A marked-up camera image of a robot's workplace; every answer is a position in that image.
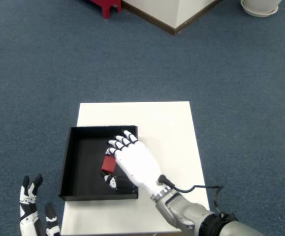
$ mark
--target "white table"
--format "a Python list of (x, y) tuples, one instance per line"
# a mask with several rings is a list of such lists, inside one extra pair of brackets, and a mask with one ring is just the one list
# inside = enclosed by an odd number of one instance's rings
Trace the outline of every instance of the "white table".
[[(137, 125), (162, 172), (178, 188), (204, 185), (189, 102), (81, 103), (78, 126)], [(184, 194), (209, 209), (205, 189)], [(63, 235), (178, 232), (143, 189), (137, 200), (66, 202)]]

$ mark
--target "red stool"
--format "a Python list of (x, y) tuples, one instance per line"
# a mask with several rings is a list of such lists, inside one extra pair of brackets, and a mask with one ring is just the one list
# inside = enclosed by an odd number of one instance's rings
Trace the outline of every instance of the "red stool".
[(117, 11), (120, 12), (122, 10), (121, 0), (90, 0), (100, 7), (102, 7), (103, 17), (105, 19), (109, 18), (109, 9), (113, 5), (117, 5)]

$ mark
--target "black tray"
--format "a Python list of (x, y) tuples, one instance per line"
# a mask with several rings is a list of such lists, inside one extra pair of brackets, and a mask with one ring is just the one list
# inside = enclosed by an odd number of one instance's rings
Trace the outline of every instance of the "black tray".
[[(138, 192), (120, 194), (100, 175), (107, 141), (128, 130), (137, 137), (137, 126), (72, 127), (63, 164), (59, 196), (66, 201), (137, 199)], [(114, 175), (126, 176), (116, 165)]]

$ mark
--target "black cable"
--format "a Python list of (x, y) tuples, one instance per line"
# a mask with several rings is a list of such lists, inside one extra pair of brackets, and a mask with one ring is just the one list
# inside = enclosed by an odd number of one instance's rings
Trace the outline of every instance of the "black cable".
[(179, 189), (179, 188), (175, 187), (175, 185), (174, 185), (171, 181), (169, 181), (169, 180), (166, 178), (165, 175), (160, 175), (159, 178), (158, 178), (158, 182), (159, 182), (159, 183), (165, 183), (167, 186), (169, 186), (169, 187), (171, 187), (171, 188), (173, 188), (173, 189), (175, 189), (176, 191), (181, 192), (181, 193), (190, 193), (190, 192), (193, 191), (195, 188), (212, 188), (212, 189), (217, 189), (217, 190), (216, 190), (216, 193), (215, 193), (215, 196), (214, 196), (214, 198), (213, 198), (213, 203), (214, 203), (215, 208), (217, 209), (217, 211), (218, 211), (219, 213), (221, 213), (221, 210), (220, 210), (219, 205), (218, 205), (218, 203), (217, 203), (217, 196), (218, 196), (218, 194), (220, 193), (220, 191), (223, 189), (223, 186), (218, 186), (218, 185), (208, 185), (208, 186), (206, 186), (206, 185), (194, 185), (193, 187), (191, 187), (191, 188), (188, 189), (188, 190), (183, 190), (183, 189)]

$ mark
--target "red block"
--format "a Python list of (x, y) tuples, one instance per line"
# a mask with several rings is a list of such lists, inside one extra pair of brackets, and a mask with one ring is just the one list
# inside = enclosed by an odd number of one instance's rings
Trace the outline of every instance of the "red block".
[(113, 156), (105, 155), (103, 165), (102, 165), (102, 171), (113, 173), (116, 167), (116, 159)]

